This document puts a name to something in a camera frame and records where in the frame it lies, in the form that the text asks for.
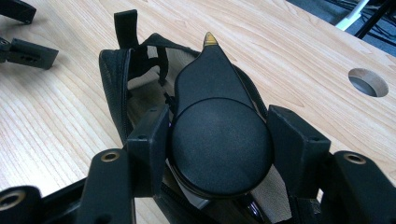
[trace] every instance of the pointed tip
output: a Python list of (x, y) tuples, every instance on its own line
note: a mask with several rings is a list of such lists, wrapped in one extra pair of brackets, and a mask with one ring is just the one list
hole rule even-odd
[(217, 44), (218, 44), (218, 41), (212, 35), (212, 33), (207, 32), (206, 36), (205, 36), (204, 47), (211, 46), (211, 45), (217, 45)]

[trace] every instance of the black round object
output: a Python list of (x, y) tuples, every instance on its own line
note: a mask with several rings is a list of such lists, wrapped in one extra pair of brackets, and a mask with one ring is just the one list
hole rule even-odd
[(237, 101), (200, 101), (174, 123), (171, 163), (177, 179), (201, 197), (244, 194), (260, 184), (272, 162), (264, 121)]

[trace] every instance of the wood grain surface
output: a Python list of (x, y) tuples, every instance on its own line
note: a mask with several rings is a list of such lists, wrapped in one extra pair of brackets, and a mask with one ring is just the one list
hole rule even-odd
[[(0, 190), (33, 185), (48, 195), (85, 177), (99, 151), (121, 147), (98, 55), (118, 48), (113, 14), (134, 8), (140, 41), (159, 33), (200, 50), (212, 32), (266, 105), (295, 111), (332, 140), (332, 152), (368, 156), (396, 183), (396, 58), (283, 0), (26, 2), (34, 22), (0, 17), (0, 36), (59, 55), (50, 70), (0, 64)], [(379, 74), (389, 93), (357, 91), (353, 68)], [(151, 199), (136, 205), (139, 223), (166, 222)]]

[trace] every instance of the light wood tabletop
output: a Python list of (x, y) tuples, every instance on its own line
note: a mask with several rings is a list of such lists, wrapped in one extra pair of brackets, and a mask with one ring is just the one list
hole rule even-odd
[[(0, 36), (59, 55), (50, 70), (0, 64), (0, 190), (33, 185), (49, 195), (85, 177), (96, 153), (122, 147), (98, 55), (118, 48), (113, 14), (130, 9), (140, 42), (159, 33), (201, 50), (210, 31), (267, 106), (293, 110), (332, 141), (331, 152), (368, 156), (396, 183), (396, 58), (283, 0), (25, 2), (37, 8), (33, 23), (0, 17)], [(382, 77), (352, 72), (386, 95), (356, 90), (354, 68)], [(151, 199), (136, 200), (136, 212), (139, 223), (166, 222)]]

